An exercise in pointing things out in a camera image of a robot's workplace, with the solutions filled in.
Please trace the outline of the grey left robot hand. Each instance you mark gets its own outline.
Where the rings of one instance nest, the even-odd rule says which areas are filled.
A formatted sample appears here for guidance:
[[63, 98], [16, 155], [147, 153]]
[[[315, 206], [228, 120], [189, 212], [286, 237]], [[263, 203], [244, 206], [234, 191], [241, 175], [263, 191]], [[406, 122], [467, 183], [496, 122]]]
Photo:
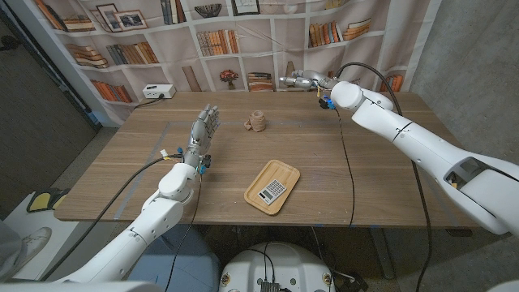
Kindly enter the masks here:
[[218, 107], [207, 104], [193, 122], [184, 162], [197, 168], [210, 149], [212, 138], [219, 126]]

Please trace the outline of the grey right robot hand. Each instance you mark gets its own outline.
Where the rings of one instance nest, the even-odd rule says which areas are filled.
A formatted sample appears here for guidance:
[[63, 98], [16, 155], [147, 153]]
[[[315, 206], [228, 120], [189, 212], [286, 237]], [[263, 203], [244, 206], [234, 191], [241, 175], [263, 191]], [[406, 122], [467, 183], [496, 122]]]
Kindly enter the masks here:
[[280, 77], [279, 81], [286, 86], [294, 86], [305, 90], [311, 88], [332, 90], [338, 84], [336, 79], [313, 70], [296, 70], [288, 77]]

